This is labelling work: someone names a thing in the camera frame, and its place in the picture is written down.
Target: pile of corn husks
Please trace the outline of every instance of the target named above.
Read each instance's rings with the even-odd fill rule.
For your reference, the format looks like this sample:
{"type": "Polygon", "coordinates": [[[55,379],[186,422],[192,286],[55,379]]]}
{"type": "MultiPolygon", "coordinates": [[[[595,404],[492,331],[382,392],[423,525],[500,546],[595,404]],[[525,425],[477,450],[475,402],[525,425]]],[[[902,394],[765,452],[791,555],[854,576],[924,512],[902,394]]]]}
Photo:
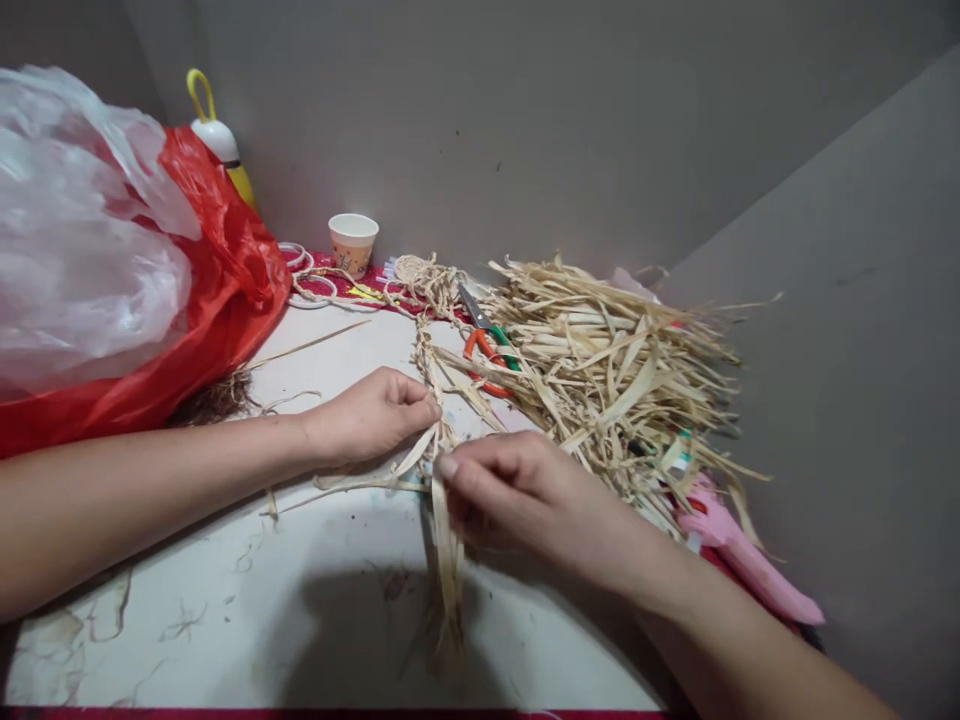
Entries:
{"type": "Polygon", "coordinates": [[[507,279],[481,301],[513,347],[513,371],[437,350],[446,363],[512,390],[511,402],[610,490],[677,540],[682,533],[667,495],[686,496],[699,471],[727,479],[744,531],[753,531],[737,473],[743,468],[711,446],[710,431],[733,431],[736,392],[721,364],[738,365],[722,337],[732,311],[681,311],[552,263],[490,266],[507,279]]]}

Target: pink plastic item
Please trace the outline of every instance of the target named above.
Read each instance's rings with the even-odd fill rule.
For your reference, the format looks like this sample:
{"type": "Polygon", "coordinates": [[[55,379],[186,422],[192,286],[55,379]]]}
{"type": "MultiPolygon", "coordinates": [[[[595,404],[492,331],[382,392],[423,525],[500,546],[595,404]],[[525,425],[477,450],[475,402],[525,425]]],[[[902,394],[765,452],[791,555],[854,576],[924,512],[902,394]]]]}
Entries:
{"type": "Polygon", "coordinates": [[[823,625],[826,621],[820,607],[777,572],[743,534],[714,490],[710,479],[701,474],[696,490],[689,496],[698,512],[681,513],[677,518],[680,528],[685,533],[699,533],[704,545],[716,548],[740,579],[775,613],[806,625],[823,625]]]}

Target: plastic bag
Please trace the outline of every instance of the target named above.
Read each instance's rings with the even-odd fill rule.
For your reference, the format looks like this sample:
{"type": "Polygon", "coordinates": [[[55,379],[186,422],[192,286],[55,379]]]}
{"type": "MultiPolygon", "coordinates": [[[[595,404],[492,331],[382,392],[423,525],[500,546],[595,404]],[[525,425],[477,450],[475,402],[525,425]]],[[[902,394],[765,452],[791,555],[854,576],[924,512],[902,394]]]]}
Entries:
{"type": "Polygon", "coordinates": [[[282,316],[291,278],[273,236],[189,128],[166,132],[160,164],[186,195],[202,237],[171,236],[193,271],[183,335],[122,378],[0,403],[0,458],[162,427],[183,400],[252,357],[282,316]]]}
{"type": "Polygon", "coordinates": [[[122,376],[176,340],[198,239],[162,126],[59,68],[0,70],[0,398],[122,376]]]}

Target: white plastic bag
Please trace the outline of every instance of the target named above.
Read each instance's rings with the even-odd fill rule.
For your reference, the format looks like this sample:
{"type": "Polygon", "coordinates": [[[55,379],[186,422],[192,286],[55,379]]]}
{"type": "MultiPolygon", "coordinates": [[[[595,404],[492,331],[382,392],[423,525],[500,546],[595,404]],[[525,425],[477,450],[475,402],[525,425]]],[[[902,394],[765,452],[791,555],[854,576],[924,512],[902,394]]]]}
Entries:
{"type": "Polygon", "coordinates": [[[174,339],[190,263],[133,222],[200,238],[164,142],[59,68],[0,70],[0,399],[125,375],[174,339]]]}

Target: yellow handle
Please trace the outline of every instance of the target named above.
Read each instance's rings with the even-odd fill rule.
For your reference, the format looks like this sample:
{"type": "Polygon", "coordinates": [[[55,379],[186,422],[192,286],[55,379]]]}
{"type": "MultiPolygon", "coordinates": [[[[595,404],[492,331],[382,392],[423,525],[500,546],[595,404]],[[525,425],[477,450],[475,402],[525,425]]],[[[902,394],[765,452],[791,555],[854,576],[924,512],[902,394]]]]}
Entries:
{"type": "Polygon", "coordinates": [[[200,118],[200,122],[210,122],[210,120],[217,119],[217,108],[213,104],[213,90],[210,89],[210,83],[207,81],[207,76],[196,68],[191,69],[190,72],[187,73],[187,92],[190,93],[190,97],[193,100],[193,106],[197,109],[197,117],[200,118]],[[197,81],[197,78],[200,78],[200,81],[207,89],[207,107],[210,109],[209,119],[207,118],[206,113],[203,112],[203,107],[200,105],[200,101],[197,99],[197,91],[193,87],[194,83],[197,81]]]}

